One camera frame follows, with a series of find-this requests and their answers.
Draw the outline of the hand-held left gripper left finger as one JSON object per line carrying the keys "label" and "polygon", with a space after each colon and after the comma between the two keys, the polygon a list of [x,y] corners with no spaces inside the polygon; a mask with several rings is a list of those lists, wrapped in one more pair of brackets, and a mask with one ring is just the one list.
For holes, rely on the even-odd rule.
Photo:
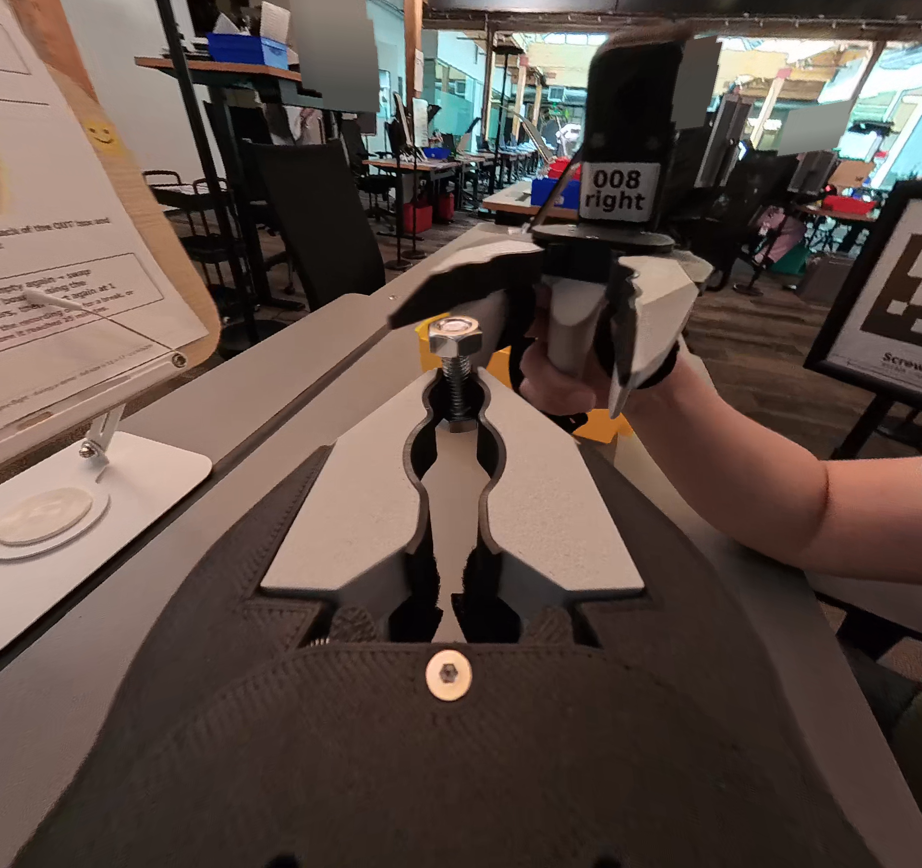
{"label": "hand-held left gripper left finger", "polygon": [[261,581],[267,594],[358,607],[392,641],[433,639],[442,619],[429,498],[436,456],[429,370],[341,435]]}

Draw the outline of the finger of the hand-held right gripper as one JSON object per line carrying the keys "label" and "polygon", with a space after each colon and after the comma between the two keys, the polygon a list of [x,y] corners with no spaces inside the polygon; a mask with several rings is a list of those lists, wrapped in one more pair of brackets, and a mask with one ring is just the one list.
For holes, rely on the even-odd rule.
{"label": "finger of the hand-held right gripper", "polygon": [[478,321],[481,343],[474,358],[491,358],[525,338],[536,311],[536,286],[519,285],[494,291],[471,302],[471,317]]}
{"label": "finger of the hand-held right gripper", "polygon": [[532,243],[489,243],[455,252],[389,314],[397,330],[515,286],[534,285],[545,251]]}

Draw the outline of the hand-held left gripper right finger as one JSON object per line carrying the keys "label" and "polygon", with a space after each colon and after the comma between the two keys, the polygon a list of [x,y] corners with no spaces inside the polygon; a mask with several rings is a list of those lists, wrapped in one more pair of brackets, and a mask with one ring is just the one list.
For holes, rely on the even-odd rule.
{"label": "hand-held left gripper right finger", "polygon": [[643,578],[577,441],[484,369],[477,540],[452,605],[469,643],[517,643],[548,608],[634,599]]}

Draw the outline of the steel hex bolt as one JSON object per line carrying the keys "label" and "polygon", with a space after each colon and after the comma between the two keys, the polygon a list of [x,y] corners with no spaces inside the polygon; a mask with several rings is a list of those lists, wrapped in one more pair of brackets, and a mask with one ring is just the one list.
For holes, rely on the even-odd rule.
{"label": "steel hex bolt", "polygon": [[445,316],[429,326],[429,345],[441,360],[442,375],[448,393],[448,417],[470,417],[467,406],[467,383],[472,372],[472,358],[478,353],[481,332],[478,321],[468,316]]}

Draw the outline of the yellow plastic bin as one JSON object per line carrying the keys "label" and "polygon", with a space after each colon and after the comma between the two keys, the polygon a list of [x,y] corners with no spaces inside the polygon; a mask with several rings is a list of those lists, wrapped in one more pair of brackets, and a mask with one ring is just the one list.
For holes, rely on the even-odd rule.
{"label": "yellow plastic bin", "polygon": [[[442,315],[436,315],[433,319],[422,321],[414,329],[419,338],[422,371],[436,369],[441,366],[441,360],[436,355],[433,355],[430,350],[429,326],[432,321],[442,317]],[[510,375],[511,351],[512,348],[506,346],[494,352],[487,365],[487,371],[509,389],[513,389],[513,379]],[[632,436],[633,433],[630,424],[623,415],[620,414],[615,418],[611,418],[607,410],[595,409],[587,415],[585,421],[577,425],[573,435],[608,445],[619,436]]]}

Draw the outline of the person's right forearm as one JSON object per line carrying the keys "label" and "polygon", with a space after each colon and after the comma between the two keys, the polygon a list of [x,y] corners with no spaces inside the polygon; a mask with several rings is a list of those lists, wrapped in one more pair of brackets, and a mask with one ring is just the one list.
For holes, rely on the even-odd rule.
{"label": "person's right forearm", "polygon": [[627,419],[713,528],[805,572],[920,584],[920,457],[818,459],[726,403],[677,345],[654,380]]}

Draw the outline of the person's right hand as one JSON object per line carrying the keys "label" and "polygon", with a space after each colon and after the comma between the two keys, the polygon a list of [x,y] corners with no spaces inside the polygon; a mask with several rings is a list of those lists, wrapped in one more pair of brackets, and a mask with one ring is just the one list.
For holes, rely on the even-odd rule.
{"label": "person's right hand", "polygon": [[594,354],[587,356],[582,375],[572,378],[551,364],[545,342],[534,340],[524,351],[520,368],[520,395],[543,413],[563,416],[607,410],[612,379]]}

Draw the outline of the blue storage bin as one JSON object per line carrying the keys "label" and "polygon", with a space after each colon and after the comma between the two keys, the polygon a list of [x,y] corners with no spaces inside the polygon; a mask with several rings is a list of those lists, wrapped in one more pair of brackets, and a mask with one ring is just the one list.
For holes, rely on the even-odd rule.
{"label": "blue storage bin", "polygon": [[211,58],[222,64],[243,64],[287,71],[288,47],[265,36],[211,32],[206,35]]}
{"label": "blue storage bin", "polygon": [[[540,208],[547,204],[547,199],[551,195],[559,179],[545,177],[536,178],[531,182],[530,204],[533,207]],[[577,211],[580,197],[580,179],[579,176],[565,184],[556,198],[554,208],[562,208]]]}

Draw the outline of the black mesh panel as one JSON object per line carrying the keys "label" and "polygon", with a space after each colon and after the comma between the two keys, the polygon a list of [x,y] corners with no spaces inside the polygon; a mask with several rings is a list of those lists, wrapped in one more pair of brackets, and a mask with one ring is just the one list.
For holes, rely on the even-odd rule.
{"label": "black mesh panel", "polygon": [[243,139],[242,147],[260,175],[310,311],[385,287],[383,256],[340,141],[293,146]]}

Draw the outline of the white page ledge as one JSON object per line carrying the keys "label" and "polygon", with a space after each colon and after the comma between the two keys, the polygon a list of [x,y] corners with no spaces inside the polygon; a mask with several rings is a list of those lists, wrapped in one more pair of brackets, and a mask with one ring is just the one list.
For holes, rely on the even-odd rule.
{"label": "white page ledge", "polygon": [[181,351],[170,351],[147,363],[130,368],[105,381],[83,387],[76,393],[24,417],[1,429],[1,464],[19,459],[48,441],[99,416],[124,406],[134,397],[174,378],[192,366]]}

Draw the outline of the black rolling cart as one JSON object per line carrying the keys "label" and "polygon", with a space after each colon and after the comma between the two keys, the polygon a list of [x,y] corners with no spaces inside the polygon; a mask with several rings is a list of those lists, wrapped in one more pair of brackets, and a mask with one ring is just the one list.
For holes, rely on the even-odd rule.
{"label": "black rolling cart", "polygon": [[143,171],[142,177],[189,258],[205,273],[213,270],[222,283],[230,258],[205,179],[185,182],[176,171],[158,169]]}

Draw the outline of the black framed marker sign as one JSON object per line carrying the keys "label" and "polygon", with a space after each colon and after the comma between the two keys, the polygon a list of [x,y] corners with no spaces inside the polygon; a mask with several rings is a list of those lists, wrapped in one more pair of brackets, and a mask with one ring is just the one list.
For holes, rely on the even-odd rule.
{"label": "black framed marker sign", "polygon": [[920,408],[920,181],[894,185],[804,367]]}

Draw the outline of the black sign easel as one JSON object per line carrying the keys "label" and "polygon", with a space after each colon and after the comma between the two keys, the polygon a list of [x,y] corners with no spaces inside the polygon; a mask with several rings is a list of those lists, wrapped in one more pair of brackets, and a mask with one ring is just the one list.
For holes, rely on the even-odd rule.
{"label": "black sign easel", "polygon": [[[895,405],[905,406],[903,417],[890,417]],[[859,420],[831,455],[831,460],[857,459],[871,436],[878,435],[921,453],[920,402],[894,400],[876,393]]]}

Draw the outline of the black slanted pole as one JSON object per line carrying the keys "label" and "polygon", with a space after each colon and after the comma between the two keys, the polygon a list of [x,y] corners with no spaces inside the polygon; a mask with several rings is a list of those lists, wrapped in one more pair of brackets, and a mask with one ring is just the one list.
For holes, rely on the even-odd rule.
{"label": "black slanted pole", "polygon": [[174,9],[170,0],[155,0],[155,3],[166,37],[173,75],[182,96],[182,102],[194,139],[199,162],[208,189],[212,195],[212,200],[215,203],[218,226],[229,253],[231,273],[239,300],[242,302],[243,315],[247,320],[251,319],[255,313],[255,308],[262,305],[268,305],[270,307],[280,308],[282,311],[294,313],[304,311],[304,305],[290,299],[273,298],[270,293],[263,294],[258,291],[252,296],[249,293],[250,289],[243,273],[243,266],[248,265],[247,256],[245,254],[240,256],[235,249],[236,238],[231,228],[231,220],[227,211],[224,194],[219,185],[218,173],[211,152],[211,144],[202,118],[201,104],[194,90]]}

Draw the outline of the instruction sheet on wooden board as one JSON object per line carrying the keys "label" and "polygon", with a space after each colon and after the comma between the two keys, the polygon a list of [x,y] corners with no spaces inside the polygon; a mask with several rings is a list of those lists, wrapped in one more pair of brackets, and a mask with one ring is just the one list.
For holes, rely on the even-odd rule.
{"label": "instruction sheet on wooden board", "polygon": [[[29,43],[61,89],[67,103],[74,110],[78,121],[81,123],[83,119],[96,118],[113,125],[100,106],[89,82],[61,0],[6,0],[6,3]],[[205,340],[186,349],[186,354],[192,362],[191,367],[195,367],[210,357],[216,349],[220,332],[218,312],[173,227],[147,187],[133,156],[125,144],[123,146],[123,157],[100,154],[96,149],[95,151],[123,207],[132,217],[156,261],[182,297],[191,305],[195,315],[206,325]],[[143,393],[156,389],[167,380],[179,378],[188,369]]]}

